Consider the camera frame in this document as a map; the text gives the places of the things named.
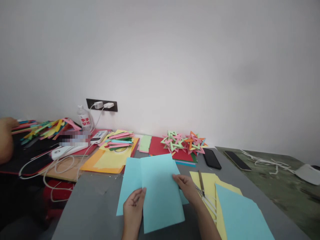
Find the origami star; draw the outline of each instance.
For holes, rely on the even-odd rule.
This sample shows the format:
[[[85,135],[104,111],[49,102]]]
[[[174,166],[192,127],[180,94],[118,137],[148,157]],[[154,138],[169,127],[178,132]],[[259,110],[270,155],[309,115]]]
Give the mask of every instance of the origami star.
[[[184,140],[187,145],[185,146],[185,149],[187,149],[188,154],[191,154],[192,152],[197,156],[198,153],[203,153],[203,148],[208,147],[207,144],[205,144],[205,138],[199,138],[199,134],[194,134],[192,131],[190,132],[190,135],[186,135],[187,139]]]
[[[164,139],[161,143],[165,144],[164,148],[168,149],[173,155],[176,152],[182,151],[186,152],[185,145],[182,145],[187,138],[182,138],[181,134],[177,134],[173,131],[168,131],[168,135],[163,135]]]

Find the wall socket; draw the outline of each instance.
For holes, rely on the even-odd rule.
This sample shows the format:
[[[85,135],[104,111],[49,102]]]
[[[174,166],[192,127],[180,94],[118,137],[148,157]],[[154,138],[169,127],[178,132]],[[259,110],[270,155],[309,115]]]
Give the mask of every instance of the wall socket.
[[[92,107],[92,105],[94,105],[95,102],[103,102],[103,104],[106,104],[108,102],[112,102],[114,103],[114,106],[112,108],[105,108],[103,109],[102,108],[99,108],[99,109],[96,109],[95,107]],[[104,111],[111,111],[111,112],[117,112],[118,111],[118,104],[117,102],[115,101],[105,101],[105,100],[98,100],[98,99],[90,99],[90,98],[87,98],[87,105],[88,105],[88,109],[90,109],[92,107],[91,110],[104,110]]]

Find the scissors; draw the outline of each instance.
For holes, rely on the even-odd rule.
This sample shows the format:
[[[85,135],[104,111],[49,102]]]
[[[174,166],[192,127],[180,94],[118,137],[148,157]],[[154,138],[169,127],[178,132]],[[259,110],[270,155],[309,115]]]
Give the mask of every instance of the scissors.
[[[196,186],[196,188],[197,188],[199,194],[201,195],[201,198],[202,198],[202,200],[204,201],[204,203],[208,206],[208,208],[211,210],[211,212],[213,212],[213,214],[214,214],[214,215],[216,216],[216,218],[217,218],[217,213],[216,213],[217,209],[216,209],[215,205],[211,202],[211,200],[206,197],[206,195],[205,195],[205,193],[204,193],[204,187],[203,187],[203,181],[202,181],[201,172],[198,170],[198,173],[199,173],[199,179],[200,179],[201,189],[198,188],[197,186]]]

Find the bottle label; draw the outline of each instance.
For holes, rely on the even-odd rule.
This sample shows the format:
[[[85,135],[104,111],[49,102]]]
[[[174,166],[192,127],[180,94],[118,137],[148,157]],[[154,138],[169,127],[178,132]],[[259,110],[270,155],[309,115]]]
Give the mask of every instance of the bottle label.
[[[87,114],[79,115],[79,117],[80,117],[81,125],[83,127],[87,127],[91,125],[89,116]]]

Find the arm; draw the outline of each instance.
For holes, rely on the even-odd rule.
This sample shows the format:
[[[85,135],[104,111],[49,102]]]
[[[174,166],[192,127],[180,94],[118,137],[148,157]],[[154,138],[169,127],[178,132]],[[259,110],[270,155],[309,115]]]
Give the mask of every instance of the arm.
[[[124,226],[122,240],[138,239],[146,191],[146,188],[133,191],[123,204]]]
[[[207,207],[198,194],[192,178],[184,175],[173,175],[172,177],[197,213],[201,239],[221,240],[217,227],[214,224]]]
[[[18,121],[8,117],[0,119],[0,164],[7,163],[13,154],[11,129],[19,125]]]

